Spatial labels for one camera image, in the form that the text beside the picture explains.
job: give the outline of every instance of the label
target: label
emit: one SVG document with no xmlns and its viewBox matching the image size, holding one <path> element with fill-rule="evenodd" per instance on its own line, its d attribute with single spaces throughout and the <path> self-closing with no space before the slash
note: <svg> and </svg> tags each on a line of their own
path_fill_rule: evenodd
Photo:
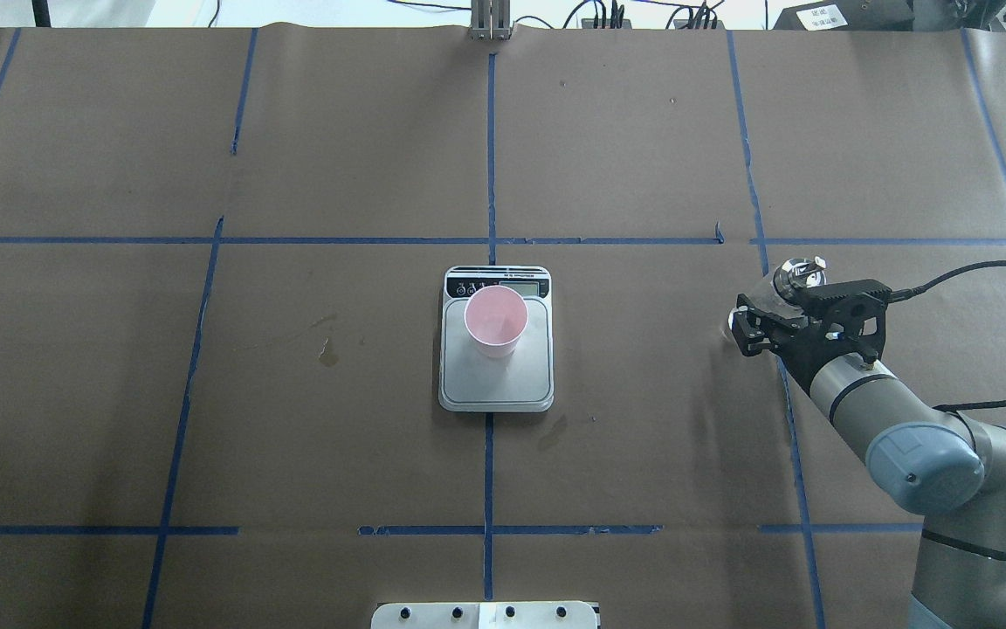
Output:
<svg viewBox="0 0 1006 629">
<path fill-rule="evenodd" d="M 849 25 L 841 9 L 835 4 L 798 11 L 795 15 L 798 15 L 798 19 L 802 20 L 802 25 L 806 27 L 806 30 L 827 30 L 837 28 L 838 25 Z"/>
</svg>

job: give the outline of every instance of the scale control panel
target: scale control panel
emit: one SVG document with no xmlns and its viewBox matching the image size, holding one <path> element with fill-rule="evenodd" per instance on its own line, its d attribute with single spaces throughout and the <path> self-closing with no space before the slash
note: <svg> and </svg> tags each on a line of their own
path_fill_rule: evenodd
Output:
<svg viewBox="0 0 1006 629">
<path fill-rule="evenodd" d="M 472 297 L 487 287 L 514 289 L 523 297 L 550 297 L 550 275 L 540 267 L 454 267 L 445 275 L 445 295 Z"/>
</svg>

